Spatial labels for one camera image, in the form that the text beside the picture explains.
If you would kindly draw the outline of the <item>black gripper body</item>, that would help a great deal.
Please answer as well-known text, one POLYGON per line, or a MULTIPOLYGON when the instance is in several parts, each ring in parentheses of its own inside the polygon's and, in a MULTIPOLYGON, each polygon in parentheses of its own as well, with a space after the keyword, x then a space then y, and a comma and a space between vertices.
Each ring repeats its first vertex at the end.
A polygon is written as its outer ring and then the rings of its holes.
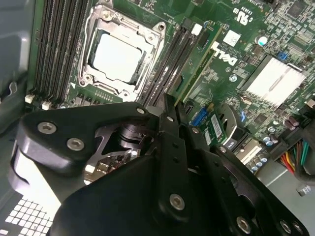
POLYGON ((51 236, 209 236, 187 154, 154 152, 71 194, 51 236))

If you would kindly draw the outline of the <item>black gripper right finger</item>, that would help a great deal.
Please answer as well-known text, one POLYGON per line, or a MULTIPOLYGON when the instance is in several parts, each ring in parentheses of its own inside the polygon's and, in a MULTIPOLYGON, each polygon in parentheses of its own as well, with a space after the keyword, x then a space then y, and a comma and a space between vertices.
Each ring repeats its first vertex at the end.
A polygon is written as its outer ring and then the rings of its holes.
POLYGON ((188 144, 188 163, 201 181, 194 194, 211 236, 308 236, 302 222, 222 145, 208 147, 188 125, 183 102, 177 116, 188 144))

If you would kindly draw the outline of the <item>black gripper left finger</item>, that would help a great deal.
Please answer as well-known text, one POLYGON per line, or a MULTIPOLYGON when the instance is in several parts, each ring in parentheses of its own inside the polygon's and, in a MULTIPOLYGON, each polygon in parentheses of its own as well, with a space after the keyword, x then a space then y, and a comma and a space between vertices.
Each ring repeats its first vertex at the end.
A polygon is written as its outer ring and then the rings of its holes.
POLYGON ((62 204, 86 187, 82 182, 85 167, 98 163, 118 147, 140 150, 139 157, 121 167, 154 152, 187 154, 177 104, 168 94, 163 100, 160 116, 136 102, 28 114, 19 123, 12 167, 17 168, 15 162, 24 156, 44 174, 49 187, 57 187, 54 194, 62 204))

